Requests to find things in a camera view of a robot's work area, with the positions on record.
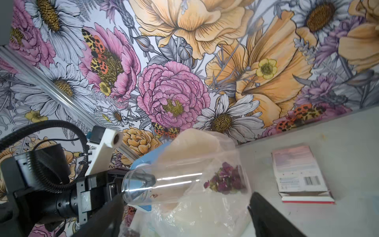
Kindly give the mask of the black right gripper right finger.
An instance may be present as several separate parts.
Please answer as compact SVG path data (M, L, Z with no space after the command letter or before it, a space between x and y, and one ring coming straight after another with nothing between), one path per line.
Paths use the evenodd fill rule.
M258 192L252 194L248 211L257 237L306 237Z

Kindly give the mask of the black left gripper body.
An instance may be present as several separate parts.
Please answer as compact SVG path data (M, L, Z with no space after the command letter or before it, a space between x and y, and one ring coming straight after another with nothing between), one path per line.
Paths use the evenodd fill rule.
M115 168L81 178L77 182L79 223L85 224L91 216L121 194L127 168Z

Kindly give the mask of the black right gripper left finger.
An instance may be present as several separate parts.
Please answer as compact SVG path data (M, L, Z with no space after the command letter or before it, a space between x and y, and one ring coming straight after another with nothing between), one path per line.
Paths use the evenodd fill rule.
M72 237L118 237L124 212L122 194L116 195Z

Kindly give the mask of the clear jar with dried flowers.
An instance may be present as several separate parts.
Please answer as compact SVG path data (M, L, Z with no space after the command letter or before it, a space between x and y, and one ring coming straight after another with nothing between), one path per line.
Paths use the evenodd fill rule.
M251 192L235 151L164 161L129 171L122 181L126 203L153 205L194 197L241 196Z

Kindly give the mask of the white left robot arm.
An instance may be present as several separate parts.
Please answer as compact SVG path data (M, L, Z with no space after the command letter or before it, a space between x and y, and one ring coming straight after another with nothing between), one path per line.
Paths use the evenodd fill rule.
M26 237L35 225L55 236L74 218L77 237L118 237L126 169L112 169L70 181L60 145L33 150L1 163L8 202L1 205L1 236Z

